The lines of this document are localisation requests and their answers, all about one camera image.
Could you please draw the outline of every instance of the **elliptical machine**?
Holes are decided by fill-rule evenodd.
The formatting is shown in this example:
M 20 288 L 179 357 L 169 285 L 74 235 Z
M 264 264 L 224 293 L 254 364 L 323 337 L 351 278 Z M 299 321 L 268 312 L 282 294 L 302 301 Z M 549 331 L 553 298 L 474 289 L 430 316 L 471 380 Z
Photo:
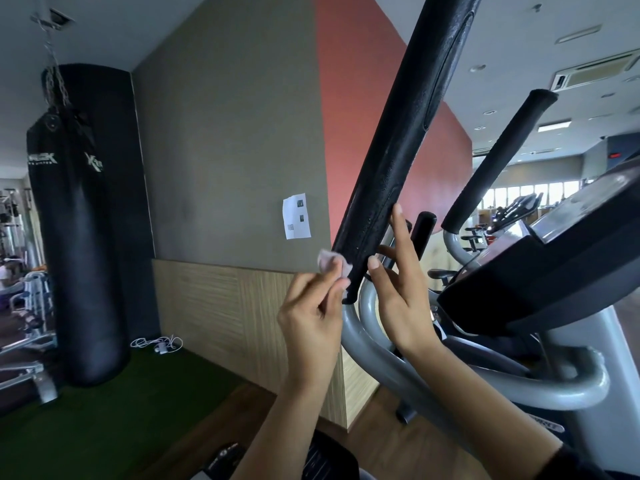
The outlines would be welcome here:
M 426 1 L 333 246 L 353 264 L 343 301 L 343 347 L 466 449 L 427 384 L 382 339 L 372 287 L 362 286 L 359 315 L 355 302 L 367 258 L 383 238 L 479 1 Z M 537 103 L 528 118 L 537 120 L 552 96 L 534 91 L 530 98 Z M 500 143 L 504 155 L 514 154 L 531 128 L 522 124 L 514 131 L 519 137 L 499 140 L 495 152 Z M 514 403 L 562 415 L 573 445 L 601 468 L 640 475 L 640 378 L 612 307 L 640 286 L 640 249 L 629 239 L 640 230 L 640 161 L 615 167 L 531 226 L 517 221 L 471 256 L 460 245 L 460 227 L 511 156 L 504 158 L 487 159 L 476 170 L 445 218 L 445 242 L 464 268 L 432 298 L 468 333 L 537 333 L 548 379 L 474 370 Z M 478 319 L 475 304 L 487 294 L 496 297 L 492 313 Z

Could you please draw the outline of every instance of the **forearm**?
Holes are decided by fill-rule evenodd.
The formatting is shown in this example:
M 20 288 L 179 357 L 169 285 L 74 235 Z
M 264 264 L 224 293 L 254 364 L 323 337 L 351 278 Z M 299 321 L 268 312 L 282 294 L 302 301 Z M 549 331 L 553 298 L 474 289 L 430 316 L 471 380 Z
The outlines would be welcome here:
M 325 394 L 286 381 L 232 480 L 299 480 Z
M 408 356 L 493 480 L 531 480 L 562 443 L 444 346 Z

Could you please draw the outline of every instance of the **punching bag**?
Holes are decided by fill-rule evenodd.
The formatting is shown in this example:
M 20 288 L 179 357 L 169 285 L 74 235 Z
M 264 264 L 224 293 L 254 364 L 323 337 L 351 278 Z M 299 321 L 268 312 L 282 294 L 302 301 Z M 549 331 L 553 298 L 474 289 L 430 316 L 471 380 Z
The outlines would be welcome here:
M 89 122 L 62 105 L 29 129 L 27 151 L 65 377 L 94 386 L 129 361 L 102 162 Z

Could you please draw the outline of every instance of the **ceiling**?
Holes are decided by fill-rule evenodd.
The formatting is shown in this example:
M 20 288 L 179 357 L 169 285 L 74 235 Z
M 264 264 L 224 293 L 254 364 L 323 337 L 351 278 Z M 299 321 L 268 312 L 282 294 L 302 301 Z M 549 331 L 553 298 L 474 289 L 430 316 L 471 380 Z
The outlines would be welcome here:
M 376 0 L 409 41 L 424 0 Z M 533 6 L 542 4 L 536 13 Z M 556 71 L 640 48 L 640 0 L 483 0 L 445 101 L 473 142 L 487 148 L 500 136 L 530 90 L 550 87 Z M 556 45 L 562 36 L 603 24 L 596 34 Z M 473 66 L 486 69 L 471 73 Z M 572 119 L 569 128 L 534 132 L 521 153 L 558 148 L 543 155 L 516 155 L 512 163 L 585 152 L 601 136 L 640 130 L 640 63 L 624 75 L 559 93 L 540 123 Z M 614 96 L 601 98 L 602 95 Z M 485 111 L 496 113 L 485 116 Z M 589 121 L 593 116 L 613 116 Z
M 50 6 L 77 21 L 55 34 L 60 63 L 132 70 L 202 1 L 49 0 Z M 408 41 L 424 0 L 376 1 Z M 539 13 L 531 9 L 536 4 L 542 4 Z M 33 0 L 3 0 L 0 11 L 0 178 L 25 175 L 25 133 L 45 110 L 39 84 L 44 38 L 29 21 L 34 6 Z M 528 92 L 548 88 L 556 71 L 639 48 L 638 13 L 640 0 L 483 0 L 445 96 L 474 148 L 491 146 Z M 564 35 L 600 23 L 599 33 L 554 44 Z M 469 72 L 478 64 L 486 69 Z M 541 122 L 571 118 L 571 127 L 533 133 L 523 152 L 561 149 L 546 155 L 517 155 L 513 162 L 580 154 L 600 136 L 640 130 L 640 115 L 628 114 L 640 105 L 640 81 L 621 81 L 639 73 L 636 64 L 625 75 L 562 92 Z M 607 93 L 615 95 L 601 98 Z M 483 115 L 491 110 L 496 113 Z M 613 116 L 588 121 L 608 113 Z
M 61 64 L 132 70 L 203 0 L 48 1 L 77 21 L 54 34 Z M 25 176 L 26 131 L 46 110 L 44 34 L 29 20 L 35 6 L 34 0 L 3 0 L 0 11 L 0 178 Z

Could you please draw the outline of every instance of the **right hand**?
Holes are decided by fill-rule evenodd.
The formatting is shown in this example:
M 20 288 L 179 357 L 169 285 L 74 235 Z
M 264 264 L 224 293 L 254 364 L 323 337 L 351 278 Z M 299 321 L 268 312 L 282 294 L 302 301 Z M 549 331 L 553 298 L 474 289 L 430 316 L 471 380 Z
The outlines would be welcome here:
M 380 246 L 379 251 L 396 261 L 399 273 L 381 266 L 376 256 L 369 257 L 367 266 L 378 292 L 382 325 L 400 352 L 410 358 L 439 350 L 442 343 L 433 329 L 427 279 L 400 204 L 394 205 L 391 215 L 396 247 Z

